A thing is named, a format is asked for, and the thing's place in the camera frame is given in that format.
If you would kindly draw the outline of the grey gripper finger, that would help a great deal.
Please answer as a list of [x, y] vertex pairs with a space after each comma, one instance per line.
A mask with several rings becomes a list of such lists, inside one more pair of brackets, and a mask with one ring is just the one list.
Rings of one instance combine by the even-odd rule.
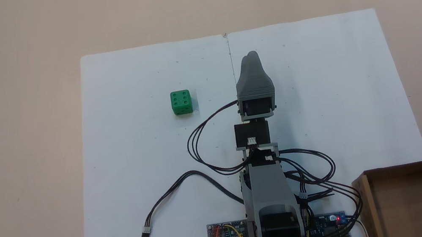
[[241, 61], [236, 84], [238, 102], [275, 96], [272, 79], [263, 69], [259, 54], [250, 51]]

